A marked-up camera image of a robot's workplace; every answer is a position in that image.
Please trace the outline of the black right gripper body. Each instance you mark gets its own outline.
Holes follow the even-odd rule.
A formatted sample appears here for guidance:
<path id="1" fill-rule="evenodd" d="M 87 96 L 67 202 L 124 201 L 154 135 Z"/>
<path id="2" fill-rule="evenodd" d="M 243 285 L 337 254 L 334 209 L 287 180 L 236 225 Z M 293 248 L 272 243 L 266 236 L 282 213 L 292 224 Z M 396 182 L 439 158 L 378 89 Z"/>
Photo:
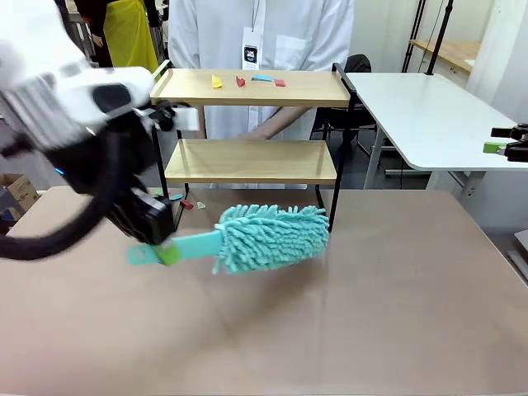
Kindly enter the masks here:
<path id="1" fill-rule="evenodd" d="M 509 162 L 528 162 L 527 124 L 518 124 L 511 129 L 513 143 L 507 144 L 505 156 Z"/>

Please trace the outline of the person's left hand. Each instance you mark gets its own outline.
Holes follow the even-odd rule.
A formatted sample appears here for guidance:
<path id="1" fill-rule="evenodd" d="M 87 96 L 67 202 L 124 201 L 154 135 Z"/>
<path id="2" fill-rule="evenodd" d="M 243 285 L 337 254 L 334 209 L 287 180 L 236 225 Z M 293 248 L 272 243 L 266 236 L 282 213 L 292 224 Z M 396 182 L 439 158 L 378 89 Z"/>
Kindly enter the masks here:
<path id="1" fill-rule="evenodd" d="M 273 134 L 269 131 L 269 129 L 266 126 L 259 125 L 256 129 L 252 130 L 251 132 L 239 134 L 237 136 L 237 139 L 261 140 L 261 139 L 270 139 L 272 136 Z"/>

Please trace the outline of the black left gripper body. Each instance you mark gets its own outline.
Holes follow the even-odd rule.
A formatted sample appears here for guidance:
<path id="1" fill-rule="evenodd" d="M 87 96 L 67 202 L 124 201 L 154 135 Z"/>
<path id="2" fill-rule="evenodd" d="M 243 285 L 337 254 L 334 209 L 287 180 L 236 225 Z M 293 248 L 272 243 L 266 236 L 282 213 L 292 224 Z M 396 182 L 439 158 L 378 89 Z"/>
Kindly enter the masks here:
<path id="1" fill-rule="evenodd" d="M 151 206 L 154 199 L 139 176 L 157 162 L 157 154 L 148 129 L 135 112 L 109 121 L 96 134 L 90 134 L 65 148 L 49 151 L 49 161 L 64 173 L 64 180 L 80 194 L 94 195 L 109 180 L 109 163 L 120 163 L 119 192 L 116 203 Z"/>

